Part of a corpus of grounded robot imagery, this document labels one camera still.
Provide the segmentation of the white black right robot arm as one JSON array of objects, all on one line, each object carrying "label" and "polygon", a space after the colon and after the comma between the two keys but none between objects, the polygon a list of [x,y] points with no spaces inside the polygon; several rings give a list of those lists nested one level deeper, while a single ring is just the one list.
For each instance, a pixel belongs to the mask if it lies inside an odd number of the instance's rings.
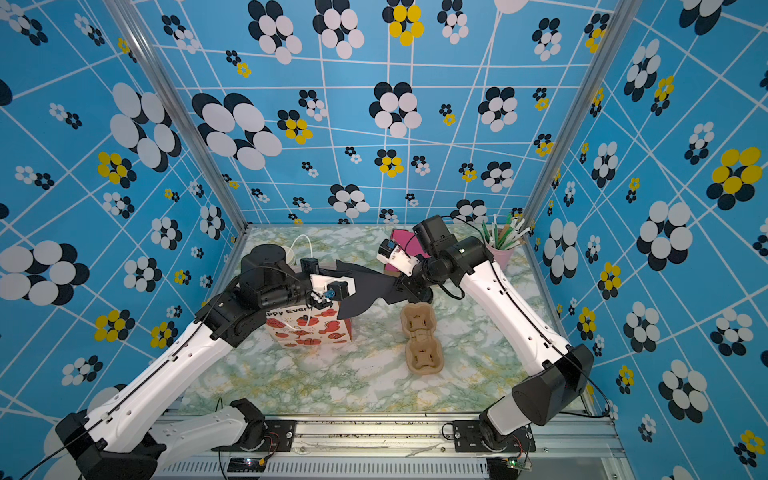
[{"label": "white black right robot arm", "polygon": [[409,275],[419,284],[451,281],[472,298],[515,351],[527,377],[479,415],[483,441],[499,450],[516,430],[544,426],[579,397],[588,384],[594,356],[550,328],[513,288],[484,242],[458,240],[436,215],[413,228],[427,257]]}]

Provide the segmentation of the brown pulp cup carrier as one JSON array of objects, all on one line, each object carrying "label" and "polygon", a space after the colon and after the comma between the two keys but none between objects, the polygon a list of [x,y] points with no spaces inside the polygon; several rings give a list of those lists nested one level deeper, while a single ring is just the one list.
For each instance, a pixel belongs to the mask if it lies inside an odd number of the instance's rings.
[{"label": "brown pulp cup carrier", "polygon": [[400,313],[401,327],[408,337],[405,346],[406,364],[416,375],[440,373],[445,365],[442,344],[435,336],[437,318],[428,303],[412,303]]}]

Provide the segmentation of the black paper napkin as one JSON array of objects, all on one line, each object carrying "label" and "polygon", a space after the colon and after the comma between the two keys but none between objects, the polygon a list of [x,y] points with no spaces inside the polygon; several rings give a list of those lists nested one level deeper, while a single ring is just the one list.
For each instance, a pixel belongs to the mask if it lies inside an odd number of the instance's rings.
[{"label": "black paper napkin", "polygon": [[362,265],[336,261],[338,279],[349,277],[354,282],[354,293],[339,302],[338,317],[347,319],[365,313],[377,299],[387,304],[410,301],[414,298],[402,283],[401,277],[385,275]]}]

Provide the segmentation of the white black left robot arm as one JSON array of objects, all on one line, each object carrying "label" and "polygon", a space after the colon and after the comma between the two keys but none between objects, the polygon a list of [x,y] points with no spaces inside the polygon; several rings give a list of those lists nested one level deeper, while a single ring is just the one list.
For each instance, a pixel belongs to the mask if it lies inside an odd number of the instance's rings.
[{"label": "white black left robot arm", "polygon": [[71,413],[55,428],[81,479],[149,479],[162,467],[206,450],[254,451],[266,436],[265,417],[246,399],[174,427],[153,428],[190,384],[265,325],[269,311],[307,301],[314,258],[295,272],[285,250],[255,247],[240,275],[212,297],[170,349],[136,379],[91,411]]}]

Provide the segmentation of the red white paper gift bag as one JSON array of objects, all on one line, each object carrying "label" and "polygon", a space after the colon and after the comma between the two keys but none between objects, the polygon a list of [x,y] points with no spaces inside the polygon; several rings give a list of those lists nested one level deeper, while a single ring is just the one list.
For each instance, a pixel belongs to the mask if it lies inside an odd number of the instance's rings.
[{"label": "red white paper gift bag", "polygon": [[338,302],[326,302],[320,308],[304,302],[267,313],[266,330],[286,349],[332,345],[340,347],[352,341],[350,319],[338,317]]}]

